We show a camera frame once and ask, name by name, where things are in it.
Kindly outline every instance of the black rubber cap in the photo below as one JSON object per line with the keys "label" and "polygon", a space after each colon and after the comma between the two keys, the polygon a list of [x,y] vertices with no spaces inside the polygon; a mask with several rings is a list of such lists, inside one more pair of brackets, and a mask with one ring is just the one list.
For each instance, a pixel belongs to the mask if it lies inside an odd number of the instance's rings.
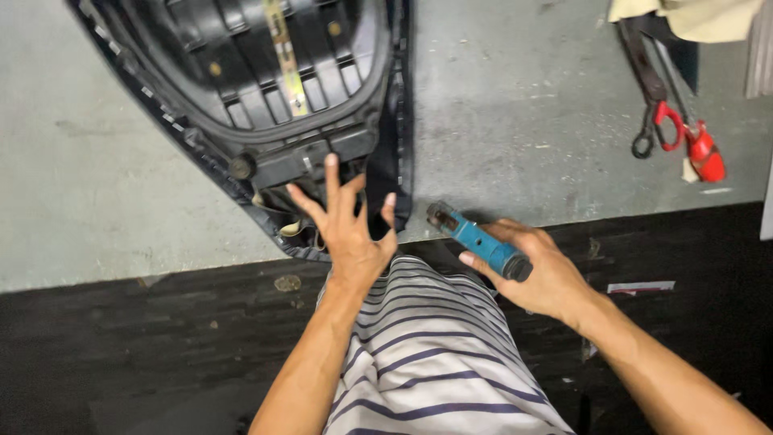
{"label": "black rubber cap", "polygon": [[529,278],[532,269],[534,269],[534,267],[528,258],[513,257],[505,264],[505,268],[502,270],[502,276],[522,283]]}

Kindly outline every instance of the hand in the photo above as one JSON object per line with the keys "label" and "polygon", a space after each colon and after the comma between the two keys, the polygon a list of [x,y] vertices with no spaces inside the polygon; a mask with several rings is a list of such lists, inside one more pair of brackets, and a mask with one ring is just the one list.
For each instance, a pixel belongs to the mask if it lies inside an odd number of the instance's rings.
{"label": "hand", "polygon": [[470,251],[459,255],[461,262],[486,275],[496,289],[515,305],[554,317],[576,330],[588,303],[603,299],[585,282],[577,267],[561,253],[544,230],[509,219],[500,219],[481,228],[499,241],[523,251],[534,266],[529,278],[518,283],[502,278]]}
{"label": "hand", "polygon": [[314,219],[330,252],[333,269],[328,291],[335,288],[364,298],[397,250],[394,231],[397,195],[388,194],[381,208],[381,217],[392,229],[381,240],[373,241],[368,232],[368,210],[364,202],[359,215],[354,215],[357,194],[365,188],[365,174],[340,186],[338,156],[331,153],[325,158],[325,182],[327,212],[306,197],[298,186],[291,183],[287,188],[293,201]]}

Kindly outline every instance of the beige cloth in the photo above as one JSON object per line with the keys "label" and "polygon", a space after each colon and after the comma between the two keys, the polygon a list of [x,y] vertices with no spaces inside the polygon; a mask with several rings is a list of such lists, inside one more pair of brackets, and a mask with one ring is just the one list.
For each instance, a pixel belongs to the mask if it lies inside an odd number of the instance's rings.
{"label": "beige cloth", "polygon": [[656,11],[679,38],[699,43],[746,39],[764,0],[612,0],[609,22]]}

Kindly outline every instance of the fabric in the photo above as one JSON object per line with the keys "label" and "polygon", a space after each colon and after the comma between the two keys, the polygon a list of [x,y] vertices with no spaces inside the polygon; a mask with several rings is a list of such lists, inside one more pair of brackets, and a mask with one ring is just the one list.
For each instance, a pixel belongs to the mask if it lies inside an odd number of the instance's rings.
{"label": "fabric", "polygon": [[657,11],[674,35],[699,43],[746,39],[764,0],[612,0],[609,22]]}
{"label": "fabric", "polygon": [[359,312],[323,433],[572,433],[523,364],[493,293],[396,257]]}

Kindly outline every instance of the blue tool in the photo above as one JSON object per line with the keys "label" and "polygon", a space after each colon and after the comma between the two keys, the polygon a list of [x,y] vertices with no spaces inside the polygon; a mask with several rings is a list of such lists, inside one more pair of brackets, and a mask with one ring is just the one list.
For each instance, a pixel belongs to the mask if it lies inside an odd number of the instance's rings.
{"label": "blue tool", "polygon": [[526,254],[488,235],[445,202],[438,201],[427,209],[427,221],[484,259],[499,275],[519,283],[529,278],[533,267]]}

